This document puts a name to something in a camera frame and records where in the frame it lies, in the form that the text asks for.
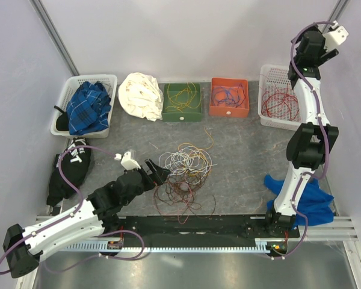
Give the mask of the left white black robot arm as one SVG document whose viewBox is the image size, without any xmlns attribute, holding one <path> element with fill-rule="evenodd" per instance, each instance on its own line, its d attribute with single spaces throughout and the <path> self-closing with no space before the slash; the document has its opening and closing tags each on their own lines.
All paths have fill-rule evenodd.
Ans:
<svg viewBox="0 0 361 289">
<path fill-rule="evenodd" d="M 144 169 L 125 170 L 89 194 L 71 209 L 44 222 L 23 228 L 10 226 L 3 242 L 7 273 L 16 279 L 36 269 L 54 253 L 73 243 L 105 234 L 113 237 L 120 230 L 118 213 L 133 199 L 163 185 L 170 170 L 146 160 L 150 173 Z"/>
</svg>

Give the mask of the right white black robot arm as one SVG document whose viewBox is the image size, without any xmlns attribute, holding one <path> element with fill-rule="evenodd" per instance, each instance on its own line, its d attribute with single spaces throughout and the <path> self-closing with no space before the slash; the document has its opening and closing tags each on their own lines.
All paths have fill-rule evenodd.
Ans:
<svg viewBox="0 0 361 289">
<path fill-rule="evenodd" d="M 314 23 L 291 42 L 288 79 L 298 99 L 301 124 L 286 148 L 289 167 L 282 189 L 263 223 L 270 237 L 293 229 L 304 188 L 319 166 L 328 166 L 330 151 L 339 135 L 338 127 L 330 124 L 324 112 L 320 95 L 319 67 L 338 55 L 336 47 L 329 48 L 328 40 L 330 36 Z"/>
</svg>

